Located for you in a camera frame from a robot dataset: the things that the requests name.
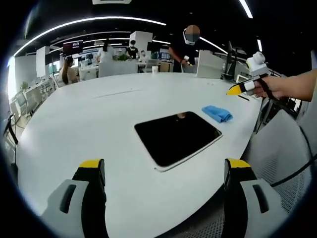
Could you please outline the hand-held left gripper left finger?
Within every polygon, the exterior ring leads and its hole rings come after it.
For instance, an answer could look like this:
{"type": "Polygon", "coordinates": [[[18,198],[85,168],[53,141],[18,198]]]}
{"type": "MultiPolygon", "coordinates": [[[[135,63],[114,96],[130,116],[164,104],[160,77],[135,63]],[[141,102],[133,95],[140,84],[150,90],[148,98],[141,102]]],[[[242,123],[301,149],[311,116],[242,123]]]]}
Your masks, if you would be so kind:
{"type": "Polygon", "coordinates": [[[86,160],[48,197],[41,219],[59,238],[107,238],[105,162],[86,160]]]}

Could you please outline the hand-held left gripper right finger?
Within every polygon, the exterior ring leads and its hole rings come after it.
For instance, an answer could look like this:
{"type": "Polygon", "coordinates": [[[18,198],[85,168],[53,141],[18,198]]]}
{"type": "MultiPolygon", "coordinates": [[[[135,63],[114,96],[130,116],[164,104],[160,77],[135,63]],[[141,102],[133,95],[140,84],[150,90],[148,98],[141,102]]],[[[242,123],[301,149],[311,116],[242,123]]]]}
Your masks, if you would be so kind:
{"type": "Polygon", "coordinates": [[[268,238],[286,220],[280,195],[243,160],[224,163],[224,237],[268,238]]]}

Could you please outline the person's right hand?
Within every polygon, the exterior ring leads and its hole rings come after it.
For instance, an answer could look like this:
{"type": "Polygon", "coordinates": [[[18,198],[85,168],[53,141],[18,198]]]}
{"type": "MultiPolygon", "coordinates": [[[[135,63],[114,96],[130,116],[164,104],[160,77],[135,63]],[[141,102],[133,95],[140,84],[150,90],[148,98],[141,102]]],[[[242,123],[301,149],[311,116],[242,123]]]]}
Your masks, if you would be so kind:
{"type": "Polygon", "coordinates": [[[256,97],[269,97],[263,85],[266,85],[266,89],[271,92],[274,98],[280,99],[285,97],[284,92],[284,83],[285,78],[281,77],[273,77],[267,76],[262,79],[258,79],[254,81],[255,88],[252,90],[251,94],[255,95],[256,97]]]}

